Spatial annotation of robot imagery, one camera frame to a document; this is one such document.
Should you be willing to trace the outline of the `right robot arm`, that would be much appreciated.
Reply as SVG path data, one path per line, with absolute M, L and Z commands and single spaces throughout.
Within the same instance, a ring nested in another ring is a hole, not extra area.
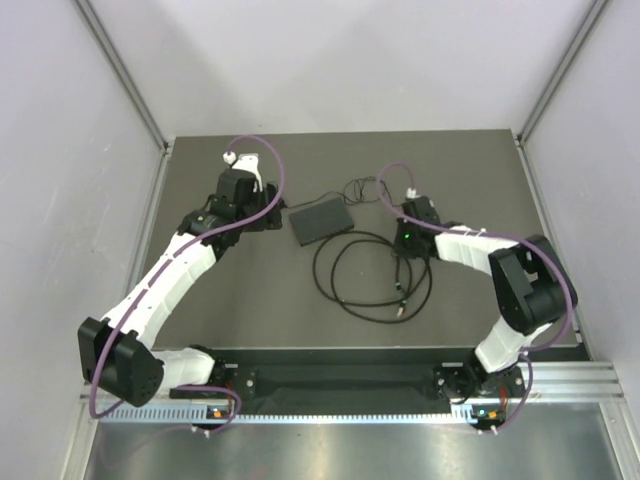
M 499 317 L 463 362 L 454 387 L 461 397 L 498 389 L 534 340 L 577 305 L 577 293 L 549 240 L 495 237 L 456 222 L 443 223 L 432 200 L 410 188 L 397 219 L 395 253 L 437 259 L 488 275 Z

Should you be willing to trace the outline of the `dark grey network switch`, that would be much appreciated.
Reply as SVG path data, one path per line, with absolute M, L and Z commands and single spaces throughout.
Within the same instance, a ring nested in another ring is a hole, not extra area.
M 347 206 L 338 198 L 294 212 L 289 215 L 289 221 L 302 247 L 354 228 Z

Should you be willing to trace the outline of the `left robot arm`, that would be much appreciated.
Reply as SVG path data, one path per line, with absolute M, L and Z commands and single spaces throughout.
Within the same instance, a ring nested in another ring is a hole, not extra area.
M 205 205 L 187 214 L 168 247 L 130 293 L 102 318 L 87 318 L 78 342 L 90 393 L 103 390 L 141 407 L 158 392 L 194 385 L 205 396 L 226 387 L 227 374 L 203 347 L 152 350 L 169 316 L 198 279 L 245 232 L 277 230 L 283 203 L 263 183 L 254 156 L 225 169 Z

